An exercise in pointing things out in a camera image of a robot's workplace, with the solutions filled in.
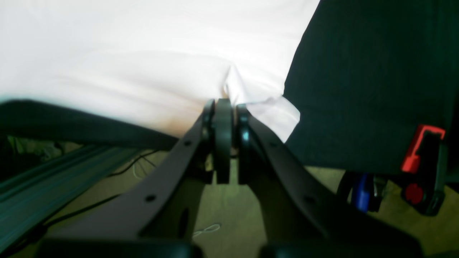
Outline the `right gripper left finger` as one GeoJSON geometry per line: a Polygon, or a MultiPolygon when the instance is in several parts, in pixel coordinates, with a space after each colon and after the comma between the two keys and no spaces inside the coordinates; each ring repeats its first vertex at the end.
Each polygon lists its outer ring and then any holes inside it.
{"type": "Polygon", "coordinates": [[[47,237],[48,244],[192,240],[206,185],[229,183],[233,108],[210,100],[165,160],[131,191],[47,237]]]}

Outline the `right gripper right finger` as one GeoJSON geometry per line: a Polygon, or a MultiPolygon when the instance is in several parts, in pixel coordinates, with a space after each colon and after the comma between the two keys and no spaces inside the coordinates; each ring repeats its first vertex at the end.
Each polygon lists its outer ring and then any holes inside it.
{"type": "Polygon", "coordinates": [[[322,185],[282,141],[236,107],[239,183],[262,208],[262,251],[421,251],[418,240],[349,205],[322,185]]]}

